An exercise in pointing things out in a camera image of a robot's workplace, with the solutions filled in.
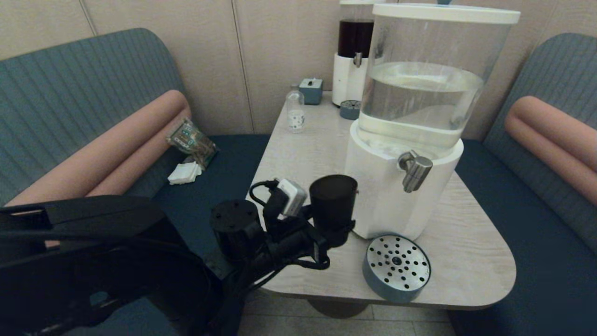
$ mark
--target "table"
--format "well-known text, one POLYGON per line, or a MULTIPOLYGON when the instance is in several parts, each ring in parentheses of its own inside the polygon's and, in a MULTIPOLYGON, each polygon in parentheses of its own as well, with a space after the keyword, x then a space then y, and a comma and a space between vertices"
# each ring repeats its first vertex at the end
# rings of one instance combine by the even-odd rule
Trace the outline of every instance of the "table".
MULTIPOLYGON (((305 131, 292 134, 282 109, 253 183, 287 178, 308 190, 316 179, 344 172, 352 121, 339 116, 330 92, 324 93, 320 105, 306 105, 305 114, 305 131)), ((266 188, 257 188, 255 194, 262 199, 269 196, 266 188)), ((476 310, 497 303, 512 290, 514 257, 456 172, 416 243, 427 253, 432 275, 420 295, 402 306, 476 310)), ((392 304, 373 292, 363 277, 361 267, 368 244, 368 240, 350 233, 346 244, 328 252, 329 269, 288 266, 263 288, 311 300, 392 304)))

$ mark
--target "dark liquid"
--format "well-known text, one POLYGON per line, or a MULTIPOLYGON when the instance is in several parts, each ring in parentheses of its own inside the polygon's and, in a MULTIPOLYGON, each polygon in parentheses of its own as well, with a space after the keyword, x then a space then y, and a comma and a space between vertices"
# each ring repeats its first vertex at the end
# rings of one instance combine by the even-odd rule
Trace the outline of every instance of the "dark liquid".
POLYGON ((340 38, 338 39, 338 55, 354 57, 362 53, 363 58, 369 57, 371 35, 373 34, 373 21, 340 21, 340 38))

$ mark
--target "black cylinder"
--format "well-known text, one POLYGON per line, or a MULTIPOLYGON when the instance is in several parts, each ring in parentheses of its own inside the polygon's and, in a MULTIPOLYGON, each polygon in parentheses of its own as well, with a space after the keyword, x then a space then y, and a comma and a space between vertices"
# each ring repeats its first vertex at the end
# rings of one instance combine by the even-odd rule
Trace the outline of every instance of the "black cylinder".
POLYGON ((352 229, 357 186, 350 176, 329 175, 309 187, 313 223, 332 248, 346 243, 352 229))
POLYGON ((265 241, 257 207, 247 200, 218 204, 211 211, 210 225, 229 261, 251 258, 265 241))

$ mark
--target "drip tray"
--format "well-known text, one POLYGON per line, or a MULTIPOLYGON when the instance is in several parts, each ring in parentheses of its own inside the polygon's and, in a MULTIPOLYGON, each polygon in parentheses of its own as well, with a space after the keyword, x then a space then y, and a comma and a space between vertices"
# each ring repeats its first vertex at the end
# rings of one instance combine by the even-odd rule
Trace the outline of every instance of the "drip tray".
POLYGON ((407 303, 429 282, 431 265, 417 244, 401 236, 386 235, 375 238, 367 247, 363 275, 377 295, 407 303))

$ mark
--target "snack package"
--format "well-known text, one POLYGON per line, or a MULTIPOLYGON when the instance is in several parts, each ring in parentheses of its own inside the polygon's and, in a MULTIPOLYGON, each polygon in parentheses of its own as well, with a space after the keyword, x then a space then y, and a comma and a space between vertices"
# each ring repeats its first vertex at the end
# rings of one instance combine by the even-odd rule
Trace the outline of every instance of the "snack package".
POLYGON ((174 129, 170 136, 166 137, 166 141, 178 148, 179 151, 190 154, 202 170, 209 166, 211 159, 219 151, 213 141, 201 133, 188 118, 182 119, 180 125, 174 129))

